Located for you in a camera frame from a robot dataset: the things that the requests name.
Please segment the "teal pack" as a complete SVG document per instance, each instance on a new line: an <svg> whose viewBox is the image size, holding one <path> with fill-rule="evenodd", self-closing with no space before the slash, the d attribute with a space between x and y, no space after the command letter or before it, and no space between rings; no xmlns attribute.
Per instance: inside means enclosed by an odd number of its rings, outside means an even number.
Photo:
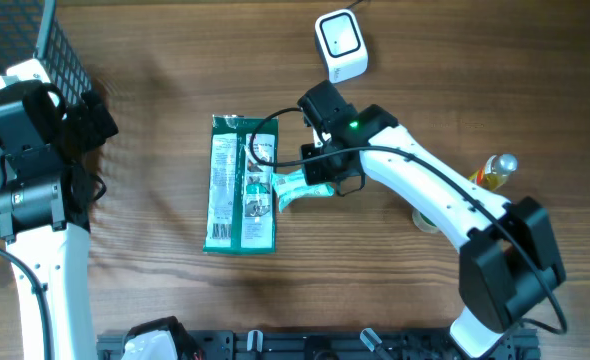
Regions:
<svg viewBox="0 0 590 360"><path fill-rule="evenodd" d="M302 169L289 174L273 173L271 184L278 197L279 212L283 212L291 202L300 198L321 198L334 195L334 188L328 183L308 185Z"/></svg>

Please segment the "green lidded jar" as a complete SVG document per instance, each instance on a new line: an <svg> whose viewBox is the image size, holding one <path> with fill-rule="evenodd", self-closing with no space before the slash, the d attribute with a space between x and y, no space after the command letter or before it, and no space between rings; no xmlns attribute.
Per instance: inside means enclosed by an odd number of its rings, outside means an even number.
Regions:
<svg viewBox="0 0 590 360"><path fill-rule="evenodd" d="M440 232L439 228L416 208L414 208L412 211L412 220L416 227L422 232L430 234L436 234Z"/></svg>

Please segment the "green 3M package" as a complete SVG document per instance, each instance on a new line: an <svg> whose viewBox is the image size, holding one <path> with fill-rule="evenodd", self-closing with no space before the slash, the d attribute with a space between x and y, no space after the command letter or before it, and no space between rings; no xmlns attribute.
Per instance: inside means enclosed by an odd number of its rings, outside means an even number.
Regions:
<svg viewBox="0 0 590 360"><path fill-rule="evenodd" d="M258 161L275 160L278 121L265 124L251 140L260 122L237 115L212 118L206 253L275 251L274 169Z"/></svg>

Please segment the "grey plastic mesh basket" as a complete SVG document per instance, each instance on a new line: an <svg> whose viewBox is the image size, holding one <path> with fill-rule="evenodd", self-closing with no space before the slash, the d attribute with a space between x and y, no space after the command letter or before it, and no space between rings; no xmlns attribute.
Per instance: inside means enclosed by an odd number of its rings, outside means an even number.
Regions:
<svg viewBox="0 0 590 360"><path fill-rule="evenodd" d="M69 105L92 88L57 20L55 0L0 0L0 75L32 59L43 68L38 76L56 84Z"/></svg>

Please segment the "yellow oil bottle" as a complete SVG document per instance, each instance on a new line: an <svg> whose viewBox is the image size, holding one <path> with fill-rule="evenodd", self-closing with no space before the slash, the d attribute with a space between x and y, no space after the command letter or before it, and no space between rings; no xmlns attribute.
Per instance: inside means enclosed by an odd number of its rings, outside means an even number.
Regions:
<svg viewBox="0 0 590 360"><path fill-rule="evenodd" d="M481 188L494 192L507 182L517 168L518 161L513 154L493 155L469 177L469 180Z"/></svg>

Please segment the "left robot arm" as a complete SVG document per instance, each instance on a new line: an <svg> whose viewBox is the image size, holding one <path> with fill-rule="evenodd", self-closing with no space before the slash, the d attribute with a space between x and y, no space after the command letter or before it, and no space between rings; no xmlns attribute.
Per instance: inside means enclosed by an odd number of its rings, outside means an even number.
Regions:
<svg viewBox="0 0 590 360"><path fill-rule="evenodd" d="M88 292L89 207L106 192L82 160L118 127L101 96L70 105L40 80L0 85L0 257L15 276L23 355L96 359Z"/></svg>

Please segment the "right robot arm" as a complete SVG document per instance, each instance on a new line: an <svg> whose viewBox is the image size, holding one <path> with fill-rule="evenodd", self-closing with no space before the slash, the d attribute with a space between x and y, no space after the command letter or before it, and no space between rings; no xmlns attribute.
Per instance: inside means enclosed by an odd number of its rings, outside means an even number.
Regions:
<svg viewBox="0 0 590 360"><path fill-rule="evenodd" d="M459 255L464 309L447 330L461 356L491 354L566 279L548 212L533 198L512 203L431 155L389 112L362 111L329 81L297 102L321 145L301 148L307 184L371 178L426 215Z"/></svg>

